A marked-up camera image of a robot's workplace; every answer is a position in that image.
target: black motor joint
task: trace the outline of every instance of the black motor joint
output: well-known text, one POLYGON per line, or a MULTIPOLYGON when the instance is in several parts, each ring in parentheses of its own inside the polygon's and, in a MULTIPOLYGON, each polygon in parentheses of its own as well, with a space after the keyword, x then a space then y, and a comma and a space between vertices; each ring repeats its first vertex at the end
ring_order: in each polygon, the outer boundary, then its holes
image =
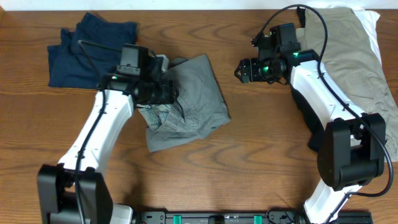
POLYGON ((300 58, 308 55, 307 51, 300 52, 300 43, 297 42, 292 23, 275 26, 269 30, 269 35, 261 34, 252 40, 253 47, 258 49, 258 57, 241 60, 236 68, 234 74, 242 83, 272 84, 280 83, 280 79, 284 78, 288 84, 292 66, 296 65, 300 58))
POLYGON ((135 104, 172 104, 178 97, 173 81, 162 78, 168 60, 138 45, 124 44, 116 72, 103 77, 100 86, 131 95, 135 104))

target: green clamp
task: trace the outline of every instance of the green clamp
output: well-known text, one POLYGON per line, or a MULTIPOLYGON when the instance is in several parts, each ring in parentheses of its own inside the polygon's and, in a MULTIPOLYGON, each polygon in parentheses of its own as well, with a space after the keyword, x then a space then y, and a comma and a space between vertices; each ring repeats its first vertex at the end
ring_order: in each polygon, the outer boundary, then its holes
POLYGON ((174 216, 173 216, 173 224, 182 224, 182 217, 181 217, 181 215, 174 215, 174 216))
POLYGON ((254 224, 262 224, 262 216, 261 215, 254 216, 254 224))

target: beige cloth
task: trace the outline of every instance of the beige cloth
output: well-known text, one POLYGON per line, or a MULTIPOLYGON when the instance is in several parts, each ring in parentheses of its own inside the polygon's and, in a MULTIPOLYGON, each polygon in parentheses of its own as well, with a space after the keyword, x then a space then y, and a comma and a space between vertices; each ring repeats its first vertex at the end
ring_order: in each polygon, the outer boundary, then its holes
MULTIPOLYGON (((369 36, 351 9, 317 9, 328 28, 322 62, 336 84, 367 113, 379 113, 387 124, 387 150, 398 161, 398 108, 381 64, 371 50, 369 36)), ((325 32, 319 18, 305 11, 305 28, 296 30, 302 49, 320 54, 325 32)))

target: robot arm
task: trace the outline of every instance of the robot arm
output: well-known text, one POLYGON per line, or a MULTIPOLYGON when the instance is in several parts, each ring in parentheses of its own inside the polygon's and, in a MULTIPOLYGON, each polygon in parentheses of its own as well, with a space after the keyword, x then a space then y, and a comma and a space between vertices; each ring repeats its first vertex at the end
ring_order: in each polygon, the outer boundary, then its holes
POLYGON ((102 90, 97 92, 90 116, 72 147, 57 166, 43 165, 37 175, 43 223, 82 223, 83 217, 85 223, 131 223, 133 209, 112 201, 104 182, 106 166, 137 104, 171 104, 178 97, 172 81, 161 79, 168 65, 166 56, 149 55, 147 48, 123 47, 117 72, 102 77, 102 90), (78 162, 80 170, 75 170, 78 162), (73 184, 79 185, 81 205, 76 203, 79 195, 65 190, 73 184))
MULTIPOLYGON (((319 56, 313 50, 301 51, 294 25, 276 26, 270 28, 270 32, 270 37, 263 36, 254 44, 259 57, 242 60, 235 76, 243 83, 272 84, 284 78, 285 84, 290 85, 293 99, 313 134, 308 146, 318 152, 321 176, 313 195, 303 205, 306 220, 297 222, 336 220, 346 202, 346 194, 358 191, 382 174, 383 151, 321 80, 317 69, 319 56), (359 144, 351 145, 351 139, 359 140, 359 144)), ((337 96, 385 139, 383 118, 379 114, 366 114, 339 89, 323 63, 320 69, 337 96)))
MULTIPOLYGON (((132 116, 134 103, 131 95, 125 95, 122 91, 105 90, 106 109, 96 129, 90 137, 84 151, 84 159, 81 160, 80 170, 94 168, 95 172, 105 176, 106 165, 119 136, 124 123, 132 116)), ((77 154, 85 140, 88 131, 92 127, 100 112, 103 103, 103 95, 97 92, 93 110, 90 113, 83 129, 69 151, 60 159, 64 169, 73 170, 76 167, 77 154)))

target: wooden table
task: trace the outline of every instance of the wooden table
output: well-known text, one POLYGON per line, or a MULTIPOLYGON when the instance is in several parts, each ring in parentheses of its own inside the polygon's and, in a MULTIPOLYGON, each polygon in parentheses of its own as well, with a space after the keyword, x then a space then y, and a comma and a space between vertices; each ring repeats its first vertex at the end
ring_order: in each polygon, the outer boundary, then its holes
MULTIPOLYGON (((135 208, 263 210, 297 208, 315 189, 316 154, 287 86, 241 84, 233 71, 255 57, 250 38, 275 11, 101 11, 107 21, 139 23, 140 45, 166 54, 208 54, 231 122, 205 140, 156 153, 146 148, 139 113, 114 147, 106 183, 116 202, 135 208)), ((379 11, 383 69, 398 100, 396 11, 379 11)), ((95 91, 49 88, 48 45, 85 12, 6 12, 0 21, 0 223, 39 223, 36 175, 56 164, 78 136, 95 91)), ((294 11, 271 25, 296 22, 294 11)), ((387 176, 366 192, 380 191, 387 176)), ((385 197, 353 197, 345 209, 370 210, 376 223, 398 222, 398 184, 385 197)))

